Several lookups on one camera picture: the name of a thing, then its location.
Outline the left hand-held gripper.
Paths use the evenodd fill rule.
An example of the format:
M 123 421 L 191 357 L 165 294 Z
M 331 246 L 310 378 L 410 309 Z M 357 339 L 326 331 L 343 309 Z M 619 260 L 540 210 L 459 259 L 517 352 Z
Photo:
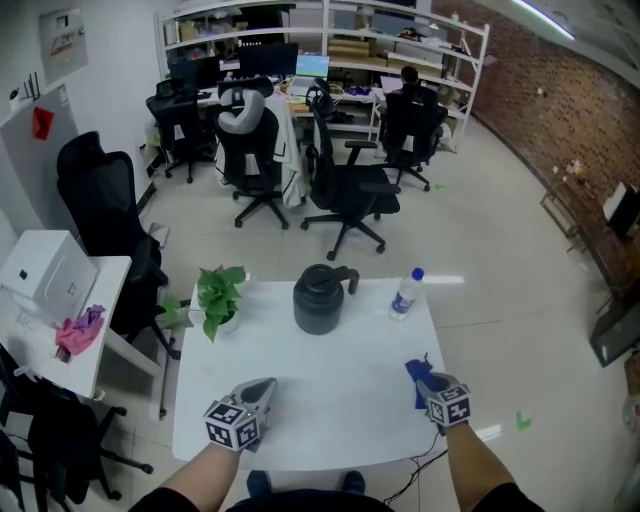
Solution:
M 269 402 L 277 386 L 276 378 L 255 379 L 214 400 L 203 416 L 209 442 L 233 452 L 256 453 L 268 431 Z

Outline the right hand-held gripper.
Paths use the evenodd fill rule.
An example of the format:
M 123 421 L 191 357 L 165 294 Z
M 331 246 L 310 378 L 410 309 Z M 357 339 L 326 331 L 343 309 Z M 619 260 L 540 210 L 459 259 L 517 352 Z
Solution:
M 415 382 L 416 407 L 427 407 L 430 419 L 447 429 L 467 423 L 471 415 L 471 393 L 466 384 L 443 373 L 431 373 L 428 381 Z

